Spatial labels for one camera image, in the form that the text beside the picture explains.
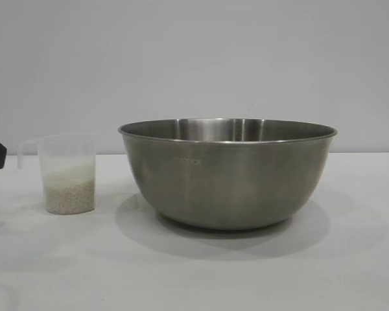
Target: white table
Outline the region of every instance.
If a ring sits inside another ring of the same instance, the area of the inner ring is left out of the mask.
[[[0,311],[389,310],[389,154],[331,154],[291,220],[231,235],[157,217],[124,155],[97,166],[97,209],[57,216],[38,158],[8,157]]]

